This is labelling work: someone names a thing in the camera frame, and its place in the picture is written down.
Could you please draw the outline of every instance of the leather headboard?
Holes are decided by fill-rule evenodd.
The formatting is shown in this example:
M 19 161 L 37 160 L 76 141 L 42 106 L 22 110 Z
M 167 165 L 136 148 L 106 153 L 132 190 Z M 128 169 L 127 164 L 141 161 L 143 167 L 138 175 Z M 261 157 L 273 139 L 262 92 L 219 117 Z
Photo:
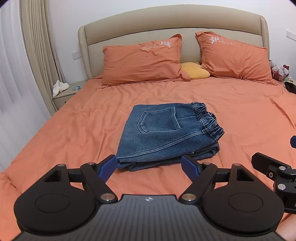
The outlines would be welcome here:
M 105 45 L 132 45 L 164 40 L 180 33 L 182 62 L 201 63 L 195 32 L 209 30 L 226 38 L 268 48 L 264 17 L 242 10 L 207 5 L 170 5 L 124 12 L 79 28 L 78 39 L 88 79 L 103 70 Z

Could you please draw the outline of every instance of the yellow cushion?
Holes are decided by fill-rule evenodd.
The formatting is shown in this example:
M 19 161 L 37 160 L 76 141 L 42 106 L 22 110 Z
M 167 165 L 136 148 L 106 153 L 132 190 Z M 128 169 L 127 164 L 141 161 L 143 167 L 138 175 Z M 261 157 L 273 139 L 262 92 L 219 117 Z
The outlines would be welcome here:
M 182 70 L 184 70 L 190 76 L 192 80 L 205 79 L 210 76 L 210 73 L 203 69 L 199 63 L 187 62 L 181 64 Z

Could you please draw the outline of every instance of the orange blanket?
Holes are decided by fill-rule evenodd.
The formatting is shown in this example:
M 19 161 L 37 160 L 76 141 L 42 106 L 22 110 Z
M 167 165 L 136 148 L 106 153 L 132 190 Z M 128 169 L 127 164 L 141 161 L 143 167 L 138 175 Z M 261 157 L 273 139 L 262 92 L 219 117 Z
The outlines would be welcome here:
M 101 88 L 101 80 L 92 79 L 0 173 L 0 240 L 9 241 L 19 234 L 13 204 L 49 169 L 58 163 L 79 168 L 116 153 L 134 105 L 193 101 L 204 102 L 225 131 L 219 140 L 220 151 L 209 160 L 218 167 L 230 168 L 239 162 L 270 188 L 272 181 L 251 166 L 254 153 L 264 153 L 295 168 L 296 149 L 290 147 L 289 140 L 296 134 L 296 95 L 282 83 L 273 86 L 210 77 Z M 136 172 L 116 170 L 107 181 L 118 197 L 123 193 L 179 196 L 190 184 L 180 164 Z

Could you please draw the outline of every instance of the sheer white curtain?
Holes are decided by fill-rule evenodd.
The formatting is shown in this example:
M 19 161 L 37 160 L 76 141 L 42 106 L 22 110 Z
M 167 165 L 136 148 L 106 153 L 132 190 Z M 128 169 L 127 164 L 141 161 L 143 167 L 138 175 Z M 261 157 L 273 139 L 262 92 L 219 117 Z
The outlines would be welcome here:
M 0 171 L 50 118 L 28 61 L 20 2 L 0 9 Z

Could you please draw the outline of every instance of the bed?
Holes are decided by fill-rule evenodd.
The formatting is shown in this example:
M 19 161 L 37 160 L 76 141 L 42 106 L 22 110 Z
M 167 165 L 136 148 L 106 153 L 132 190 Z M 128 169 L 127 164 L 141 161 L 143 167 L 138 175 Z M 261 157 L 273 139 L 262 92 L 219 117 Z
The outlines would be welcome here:
M 236 9 L 205 5 L 172 5 L 126 12 L 82 26 L 79 44 L 87 83 L 39 130 L 11 165 L 0 173 L 0 240 L 19 234 L 13 213 L 17 197 L 59 163 L 78 168 L 115 154 L 124 124 L 137 104 L 203 102 L 224 128 L 220 151 L 209 161 L 230 168 L 239 162 L 272 188 L 272 181 L 256 172 L 251 156 L 261 152 L 295 167 L 296 149 L 289 140 L 296 132 L 296 98 L 282 83 L 268 85 L 247 80 L 210 77 L 190 82 L 132 83 L 103 88 L 104 45 L 131 45 L 183 37 L 181 62 L 201 63 L 195 32 L 210 30 L 227 38 L 269 49 L 264 17 Z M 180 164 L 129 172 L 116 170 L 107 185 L 120 197 L 130 194 L 175 194 L 191 184 Z M 285 214 L 279 234 L 294 216 Z

